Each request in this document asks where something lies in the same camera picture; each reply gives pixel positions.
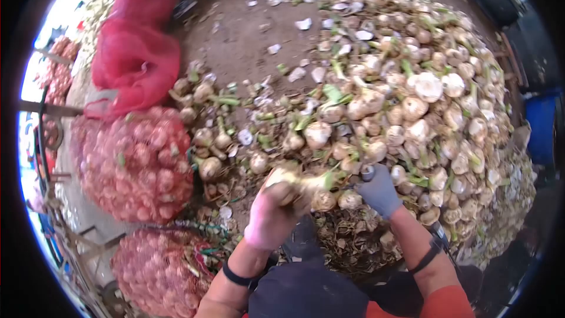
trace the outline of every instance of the wristband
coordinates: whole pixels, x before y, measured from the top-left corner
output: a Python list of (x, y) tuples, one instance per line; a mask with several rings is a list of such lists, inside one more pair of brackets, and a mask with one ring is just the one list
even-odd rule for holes
[(429, 241), (429, 245), (431, 248), (426, 255), (424, 255), (424, 258), (420, 260), (420, 263), (418, 263), (414, 269), (409, 270), (412, 275), (427, 267), (436, 255), (443, 250), (441, 239), (438, 237), (432, 236), (432, 240)]

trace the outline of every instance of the blue barrel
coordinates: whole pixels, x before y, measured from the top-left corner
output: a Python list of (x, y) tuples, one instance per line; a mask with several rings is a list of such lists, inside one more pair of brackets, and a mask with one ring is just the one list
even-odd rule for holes
[(526, 119), (532, 126), (528, 151), (534, 164), (554, 164), (555, 102), (559, 96), (560, 92), (554, 92), (526, 101)]

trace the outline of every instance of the orange shirt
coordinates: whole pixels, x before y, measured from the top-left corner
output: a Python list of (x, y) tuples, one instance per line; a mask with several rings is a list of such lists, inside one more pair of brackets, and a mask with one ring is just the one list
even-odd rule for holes
[[(377, 302), (369, 301), (367, 318), (393, 318)], [(446, 286), (434, 291), (424, 301), (420, 318), (474, 318), (475, 314), (461, 286)]]

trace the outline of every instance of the pink glove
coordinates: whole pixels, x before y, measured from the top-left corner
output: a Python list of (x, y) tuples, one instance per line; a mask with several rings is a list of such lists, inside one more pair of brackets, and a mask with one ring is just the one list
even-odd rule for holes
[(310, 199), (296, 199), (296, 192), (287, 182), (261, 188), (251, 205), (245, 240), (261, 250), (274, 251), (290, 235), (298, 219), (310, 210)]

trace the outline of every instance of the gloved hand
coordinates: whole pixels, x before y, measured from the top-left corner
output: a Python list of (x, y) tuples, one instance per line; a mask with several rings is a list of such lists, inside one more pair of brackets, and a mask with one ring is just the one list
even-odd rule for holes
[(402, 201), (396, 195), (390, 172), (385, 165), (375, 164), (375, 176), (370, 182), (364, 183), (357, 189), (365, 202), (388, 219), (392, 213), (402, 206)]
[(251, 205), (244, 237), (251, 246), (274, 251), (290, 235), (300, 217), (310, 210), (310, 199), (297, 197), (287, 182), (261, 188)]

